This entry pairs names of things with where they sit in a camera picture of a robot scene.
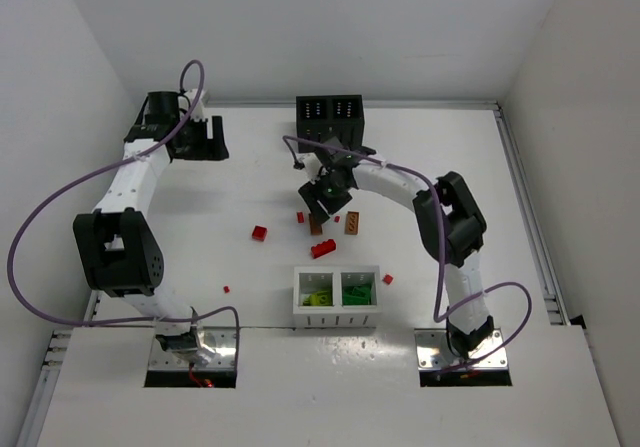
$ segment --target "metal mounting plate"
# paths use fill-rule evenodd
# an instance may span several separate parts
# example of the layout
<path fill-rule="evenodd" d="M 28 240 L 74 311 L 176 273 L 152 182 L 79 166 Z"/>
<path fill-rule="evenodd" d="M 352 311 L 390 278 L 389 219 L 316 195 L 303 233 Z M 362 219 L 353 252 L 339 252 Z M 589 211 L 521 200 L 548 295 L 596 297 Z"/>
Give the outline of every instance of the metal mounting plate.
<path fill-rule="evenodd" d="M 207 365 L 197 365 L 194 372 L 233 372 L 236 355 L 236 331 L 220 327 L 204 327 L 205 343 L 212 347 L 215 355 Z M 170 352 L 165 352 L 153 339 L 149 355 L 149 372 L 187 372 L 189 364 Z"/>
<path fill-rule="evenodd" d="M 446 367 L 457 365 L 459 357 L 454 356 L 447 345 L 447 333 L 444 329 L 416 330 L 416 350 L 418 352 L 418 370 L 420 372 L 435 372 Z M 469 357 L 476 359 L 488 354 L 502 344 L 502 332 L 493 331 Z M 495 354 L 468 367 L 466 370 L 509 370 L 507 351 L 504 348 Z"/>

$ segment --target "wooden block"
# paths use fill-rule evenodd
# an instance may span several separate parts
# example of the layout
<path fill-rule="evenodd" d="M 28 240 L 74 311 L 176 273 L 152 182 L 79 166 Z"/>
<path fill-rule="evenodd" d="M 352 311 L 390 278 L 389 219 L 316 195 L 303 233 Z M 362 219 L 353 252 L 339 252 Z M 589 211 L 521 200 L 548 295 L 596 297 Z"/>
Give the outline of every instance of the wooden block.
<path fill-rule="evenodd" d="M 309 214 L 309 230 L 311 235 L 322 235 L 322 224 L 317 223 L 311 214 Z"/>
<path fill-rule="evenodd" d="M 347 235 L 358 235 L 358 222 L 360 212 L 347 212 L 347 220 L 344 223 L 344 233 Z"/>

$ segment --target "gray wall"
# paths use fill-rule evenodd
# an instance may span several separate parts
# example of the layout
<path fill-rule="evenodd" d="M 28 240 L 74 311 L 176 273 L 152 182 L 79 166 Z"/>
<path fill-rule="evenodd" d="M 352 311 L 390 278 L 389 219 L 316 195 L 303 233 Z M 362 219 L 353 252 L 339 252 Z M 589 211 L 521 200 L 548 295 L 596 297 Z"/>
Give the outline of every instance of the gray wall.
<path fill-rule="evenodd" d="M 217 99 L 495 99 L 553 0 L 75 0 L 136 95 L 192 57 Z"/>
<path fill-rule="evenodd" d="M 557 0 L 506 112 L 624 445 L 640 445 L 640 0 Z"/>
<path fill-rule="evenodd" d="M 0 0 L 0 256 L 55 188 L 120 157 L 135 108 L 72 0 Z M 71 223 L 109 178 L 53 204 L 18 252 L 28 299 L 78 318 L 88 296 Z M 0 445 L 14 445 L 53 326 L 24 310 L 0 276 Z"/>

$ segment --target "small red block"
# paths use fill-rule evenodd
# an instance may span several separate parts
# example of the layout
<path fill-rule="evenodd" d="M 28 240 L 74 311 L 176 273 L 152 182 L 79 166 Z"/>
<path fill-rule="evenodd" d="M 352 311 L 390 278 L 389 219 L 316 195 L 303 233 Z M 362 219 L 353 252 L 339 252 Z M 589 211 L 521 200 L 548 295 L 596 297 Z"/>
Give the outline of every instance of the small red block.
<path fill-rule="evenodd" d="M 317 259 L 318 257 L 322 257 L 334 250 L 336 250 L 336 241 L 329 239 L 311 247 L 311 257 Z"/>
<path fill-rule="evenodd" d="M 253 234 L 251 234 L 251 237 L 254 240 L 259 240 L 260 242 L 264 242 L 264 239 L 267 237 L 267 228 L 256 225 L 255 228 L 253 229 Z"/>

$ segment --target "purple cable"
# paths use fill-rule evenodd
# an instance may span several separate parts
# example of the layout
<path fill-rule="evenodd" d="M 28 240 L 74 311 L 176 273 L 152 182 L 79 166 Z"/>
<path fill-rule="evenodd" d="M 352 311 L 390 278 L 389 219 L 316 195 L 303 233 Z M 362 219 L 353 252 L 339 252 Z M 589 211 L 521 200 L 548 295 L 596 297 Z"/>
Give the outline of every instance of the purple cable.
<path fill-rule="evenodd" d="M 192 65 L 197 65 L 199 70 L 200 70 L 200 80 L 198 82 L 198 90 L 197 90 L 196 95 L 195 95 L 195 97 L 193 99 L 193 102 L 191 103 L 191 106 L 189 107 L 187 112 L 180 119 L 180 121 L 173 128 L 173 130 L 171 130 L 171 132 L 169 132 L 169 134 L 164 139 L 162 139 L 160 142 L 158 142 L 157 144 L 153 145 L 149 149 L 141 152 L 136 157 L 129 157 L 128 159 L 119 160 L 118 162 L 114 162 L 113 164 L 109 164 L 109 165 L 107 165 L 105 167 L 102 167 L 100 169 L 94 170 L 93 172 L 90 172 L 90 173 L 88 173 L 86 175 L 83 175 L 82 177 L 80 177 L 80 178 L 74 180 L 73 182 L 70 182 L 69 184 L 65 185 L 64 187 L 58 189 L 53 194 L 51 194 L 49 197 L 47 197 L 45 200 L 43 200 L 33 210 L 33 212 L 31 212 L 31 214 L 29 214 L 27 219 L 22 223 L 22 225 L 18 229 L 18 232 L 16 233 L 15 237 L 13 238 L 13 241 L 11 242 L 11 247 L 9 248 L 9 255 L 7 256 L 7 279 L 9 280 L 9 286 L 11 287 L 11 291 L 13 292 L 13 295 L 15 295 L 16 298 L 18 299 L 18 301 L 22 304 L 22 306 L 25 307 L 32 314 L 40 317 L 41 319 L 47 320 L 49 322 L 53 322 L 53 323 L 61 324 L 61 325 L 69 325 L 71 327 L 95 327 L 95 326 L 101 326 L 101 325 L 112 325 L 112 324 L 123 324 L 123 323 L 130 323 L 130 322 L 142 322 L 142 321 L 153 321 L 153 320 L 156 320 L 153 317 L 149 316 L 149 317 L 124 317 L 124 318 L 119 318 L 119 319 L 105 319 L 105 320 L 85 321 L 85 320 L 62 319 L 62 318 L 59 318 L 59 317 L 55 317 L 53 315 L 49 315 L 46 312 L 43 312 L 43 311 L 39 310 L 38 308 L 34 307 L 22 295 L 22 292 L 20 292 L 20 289 L 18 288 L 18 284 L 16 283 L 15 273 L 14 273 L 14 263 L 15 263 L 16 251 L 18 249 L 18 244 L 20 243 L 20 240 L 22 239 L 25 231 L 27 230 L 29 225 L 31 225 L 33 220 L 38 216 L 38 214 L 40 214 L 40 212 L 42 212 L 45 209 L 45 207 L 47 207 L 51 202 L 56 200 L 62 194 L 68 192 L 71 189 L 73 189 L 77 185 L 80 185 L 83 182 L 86 182 L 87 180 L 93 179 L 94 177 L 97 177 L 100 174 L 104 174 L 105 172 L 109 172 L 110 170 L 114 170 L 114 169 L 120 168 L 123 165 L 127 165 L 127 164 L 131 164 L 133 162 L 136 162 L 137 158 L 144 157 L 144 156 L 147 156 L 147 155 L 151 154 L 152 152 L 158 150 L 160 147 L 162 147 L 165 144 L 167 144 L 167 142 L 169 142 L 171 139 L 173 139 L 178 134 L 178 132 L 180 132 L 180 129 L 182 129 L 182 127 L 185 125 L 185 123 L 187 122 L 187 120 L 191 116 L 191 113 L 196 108 L 196 105 L 198 104 L 198 101 L 200 100 L 200 96 L 202 95 L 202 89 L 204 88 L 204 66 L 202 65 L 202 62 L 200 62 L 199 60 L 195 60 L 195 59 L 190 61 L 187 65 L 185 65 L 184 69 L 182 69 L 182 74 L 180 75 L 180 88 L 183 89 L 184 76 L 185 76 L 185 74 L 187 73 L 187 71 L 189 70 L 189 68 Z M 192 317 L 192 318 L 185 318 L 185 319 L 165 318 L 165 319 L 162 319 L 162 320 L 164 322 L 175 322 L 175 323 L 197 322 L 199 320 L 206 319 L 207 317 L 211 317 L 212 315 L 216 315 L 216 314 L 218 314 L 220 312 L 224 312 L 226 310 L 230 310 L 231 312 L 233 312 L 233 315 L 235 317 L 235 323 L 236 323 L 236 364 L 235 365 L 237 366 L 238 365 L 237 356 L 238 356 L 239 344 L 240 344 L 240 332 L 239 332 L 240 331 L 240 319 L 239 319 L 239 316 L 238 316 L 238 311 L 235 309 L 235 307 L 232 307 L 232 306 L 221 307 L 219 309 L 212 310 L 211 312 L 207 312 L 206 314 L 197 315 L 197 316 Z"/>
<path fill-rule="evenodd" d="M 307 140 L 307 139 L 302 139 L 299 137 L 293 137 L 291 135 L 284 135 L 282 137 L 282 140 L 284 141 L 284 143 L 287 145 L 287 147 L 289 148 L 289 151 L 291 152 L 291 155 L 293 156 L 294 162 L 297 163 L 298 162 L 298 158 L 296 157 L 296 153 L 293 150 L 293 147 L 291 146 L 291 143 L 289 141 L 294 141 L 294 142 L 299 142 L 301 144 L 307 144 L 307 145 L 311 145 L 314 147 L 319 147 L 321 149 L 324 149 L 328 152 L 340 152 L 343 154 L 347 154 L 347 155 L 351 155 L 357 159 L 361 159 L 361 160 L 366 160 L 368 162 L 377 164 L 377 165 L 384 165 L 386 167 L 388 167 L 389 169 L 392 170 L 396 170 L 396 171 L 400 171 L 400 172 L 405 172 L 407 174 L 411 174 L 414 175 L 416 177 L 418 177 L 420 180 L 422 180 L 425 184 L 427 184 L 427 186 L 429 187 L 429 192 L 431 192 L 431 195 L 433 196 L 433 199 L 435 200 L 434 205 L 436 206 L 435 209 L 435 214 L 436 214 L 436 223 L 438 225 L 438 283 L 436 286 L 436 303 L 433 309 L 433 320 L 436 323 L 440 323 L 443 322 L 444 320 L 446 320 L 452 313 L 454 313 L 456 310 L 458 310 L 460 307 L 462 307 L 463 305 L 481 297 L 484 293 L 490 293 L 493 292 L 495 290 L 501 289 L 502 287 L 507 287 L 507 286 L 514 286 L 519 288 L 520 290 L 522 290 L 527 298 L 527 312 L 524 316 L 523 321 L 520 323 L 520 325 L 518 326 L 518 328 L 513 332 L 513 334 L 511 334 L 511 336 L 509 338 L 507 338 L 500 346 L 496 347 L 494 350 L 492 350 L 491 352 L 489 352 L 486 355 L 483 355 L 481 357 L 469 360 L 465 363 L 461 363 L 458 365 L 454 365 L 451 367 L 447 367 L 445 369 L 441 369 L 437 372 L 434 372 L 434 374 L 444 374 L 447 372 L 453 372 L 455 370 L 460 370 L 462 368 L 466 368 L 466 367 L 470 367 L 474 364 L 477 364 L 478 362 L 486 359 L 487 357 L 493 355 L 495 352 L 497 352 L 498 350 L 500 350 L 501 348 L 507 346 L 509 343 L 511 343 L 511 341 L 513 339 L 515 339 L 520 332 L 522 332 L 522 330 L 524 329 L 525 325 L 527 325 L 527 322 L 529 321 L 529 317 L 531 317 L 531 312 L 533 310 L 533 301 L 531 299 L 531 294 L 529 293 L 529 291 L 526 289 L 525 286 L 523 286 L 522 284 L 519 284 L 518 282 L 501 282 L 499 284 L 496 284 L 492 287 L 489 287 L 487 289 L 484 289 L 484 292 L 476 292 L 475 294 L 470 295 L 469 297 L 466 297 L 464 299 L 462 299 L 459 302 L 456 302 L 455 304 L 453 304 L 452 306 L 450 306 L 444 314 L 440 315 L 440 307 L 442 306 L 442 297 L 444 295 L 444 268 L 446 265 L 446 259 L 445 259 L 445 238 L 444 238 L 444 219 L 442 217 L 442 210 L 440 209 L 440 199 L 438 197 L 438 192 L 436 191 L 435 186 L 433 185 L 433 183 L 424 175 L 422 175 L 420 172 L 417 172 L 413 169 L 410 169 L 408 167 L 403 167 L 401 165 L 396 165 L 396 164 L 392 164 L 392 163 L 386 163 L 384 164 L 381 160 L 378 159 L 374 159 L 372 157 L 369 157 L 367 155 L 361 154 L 360 152 L 354 152 L 352 150 L 348 150 L 348 149 L 343 149 L 343 148 L 339 148 L 339 147 L 334 147 L 334 146 L 327 146 L 325 144 L 322 144 L 320 142 L 314 142 L 312 140 Z"/>

